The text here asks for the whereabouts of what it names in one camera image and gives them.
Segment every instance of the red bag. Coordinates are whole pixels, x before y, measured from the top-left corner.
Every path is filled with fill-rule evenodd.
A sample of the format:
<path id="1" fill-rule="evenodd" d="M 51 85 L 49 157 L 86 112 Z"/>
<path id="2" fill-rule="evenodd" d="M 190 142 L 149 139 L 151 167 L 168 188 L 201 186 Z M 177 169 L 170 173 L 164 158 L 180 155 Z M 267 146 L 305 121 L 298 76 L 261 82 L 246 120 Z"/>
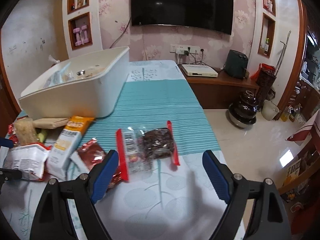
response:
<path id="1" fill-rule="evenodd" d="M 274 66 L 270 66 L 270 65 L 265 64 L 265 63 L 260 63 L 260 64 L 259 64 L 259 69 L 257 70 L 257 72 L 254 73 L 254 74 L 250 77 L 253 81 L 255 81 L 255 82 L 257 81 L 261 69 L 267 70 L 267 72 L 270 73 L 270 74 L 274 74 L 275 71 L 276 71 L 276 68 L 275 68 Z"/>

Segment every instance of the green air fryer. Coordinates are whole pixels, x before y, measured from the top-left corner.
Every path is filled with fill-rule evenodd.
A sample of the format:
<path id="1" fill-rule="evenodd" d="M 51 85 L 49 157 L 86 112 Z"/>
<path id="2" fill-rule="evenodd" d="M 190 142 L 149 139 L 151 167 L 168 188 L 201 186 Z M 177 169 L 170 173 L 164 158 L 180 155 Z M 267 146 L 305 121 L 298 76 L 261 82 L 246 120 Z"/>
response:
<path id="1" fill-rule="evenodd" d="M 236 50 L 229 50 L 224 71 L 231 77 L 244 78 L 247 71 L 248 57 Z"/>

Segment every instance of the tiled floor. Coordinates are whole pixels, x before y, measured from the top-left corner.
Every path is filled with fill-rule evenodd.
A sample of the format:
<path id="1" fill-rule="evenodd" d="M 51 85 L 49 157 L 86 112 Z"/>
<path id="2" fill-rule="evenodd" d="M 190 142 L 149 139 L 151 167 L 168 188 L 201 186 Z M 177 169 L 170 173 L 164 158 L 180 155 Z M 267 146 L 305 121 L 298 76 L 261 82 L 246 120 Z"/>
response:
<path id="1" fill-rule="evenodd" d="M 240 129 L 228 120 L 227 110 L 205 110 L 207 119 L 220 144 L 221 150 L 233 173 L 240 173 L 246 179 L 263 181 L 271 178 L 276 186 L 282 185 L 285 171 L 279 158 L 288 150 L 297 155 L 304 146 L 286 141 L 300 124 L 267 121 L 261 113 L 251 129 Z M 244 213 L 244 224 L 248 225 L 253 201 L 249 200 Z"/>

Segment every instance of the barcode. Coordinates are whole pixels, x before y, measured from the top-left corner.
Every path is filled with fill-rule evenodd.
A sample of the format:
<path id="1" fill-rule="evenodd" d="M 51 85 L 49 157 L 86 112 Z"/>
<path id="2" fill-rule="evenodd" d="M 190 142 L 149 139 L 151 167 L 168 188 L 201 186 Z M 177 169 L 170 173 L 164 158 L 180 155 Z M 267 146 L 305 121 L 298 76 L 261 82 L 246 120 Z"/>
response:
<path id="1" fill-rule="evenodd" d="M 136 144 L 135 144 L 135 136 L 133 133 L 124 133 L 124 143 L 125 149 L 128 154 L 137 153 L 136 151 Z"/>
<path id="2" fill-rule="evenodd" d="M 28 172 L 30 169 L 30 166 L 32 165 L 32 160 L 30 159 L 22 159 L 20 162 L 20 171 Z"/>
<path id="3" fill-rule="evenodd" d="M 4 169 L 12 169 L 12 164 L 13 164 L 13 161 L 8 161 L 8 160 L 5 160 L 4 161 L 4 164 L 3 164 L 3 168 Z"/>
<path id="4" fill-rule="evenodd" d="M 78 134 L 78 132 L 72 132 L 70 130 L 63 129 L 61 134 L 64 134 L 66 136 L 74 137 L 74 136 L 76 136 Z"/>

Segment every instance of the electrical cord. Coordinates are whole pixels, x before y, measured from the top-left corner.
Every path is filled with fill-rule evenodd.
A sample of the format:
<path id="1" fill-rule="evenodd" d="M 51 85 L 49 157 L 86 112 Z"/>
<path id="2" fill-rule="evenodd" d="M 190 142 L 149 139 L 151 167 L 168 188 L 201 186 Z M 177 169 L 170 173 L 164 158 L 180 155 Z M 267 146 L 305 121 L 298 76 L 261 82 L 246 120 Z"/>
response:
<path id="1" fill-rule="evenodd" d="M 113 45 L 115 45 L 115 44 L 121 39 L 121 37 L 122 37 L 122 36 L 124 35 L 124 33 L 127 31 L 127 28 L 129 27 L 130 21 L 131 21 L 131 17 L 130 17 L 130 19 L 129 19 L 129 22 L 128 22 L 126 28 L 125 28 L 124 31 L 122 32 L 122 34 L 119 36 L 118 39 L 116 39 L 116 40 L 111 44 L 110 49 L 113 47 Z"/>
<path id="2" fill-rule="evenodd" d="M 194 63 L 190 63 L 190 65 L 206 65 L 212 69 L 214 69 L 216 72 L 220 73 L 222 71 L 222 69 L 217 69 L 215 67 L 211 67 L 210 65 L 204 63 L 202 60 L 203 60 L 203 49 L 201 49 L 201 52 L 202 52 L 202 57 L 201 57 L 201 60 L 198 60 L 198 61 L 195 61 Z"/>
<path id="3" fill-rule="evenodd" d="M 196 60 L 195 56 L 193 56 L 193 55 L 191 54 L 191 52 L 190 52 L 190 47 L 188 47 L 188 51 L 189 51 L 189 54 L 195 59 L 195 63 L 196 63 L 197 60 Z"/>
<path id="4" fill-rule="evenodd" d="M 179 54 L 177 54 L 177 64 L 179 65 L 180 64 L 180 59 L 179 59 Z"/>
<path id="5" fill-rule="evenodd" d="M 141 30 L 142 30 L 142 41 L 143 41 L 144 55 L 146 56 L 146 60 L 148 60 L 147 52 L 146 52 L 146 46 L 145 46 L 145 43 L 144 43 L 144 32 L 143 32 L 143 26 L 141 27 Z"/>

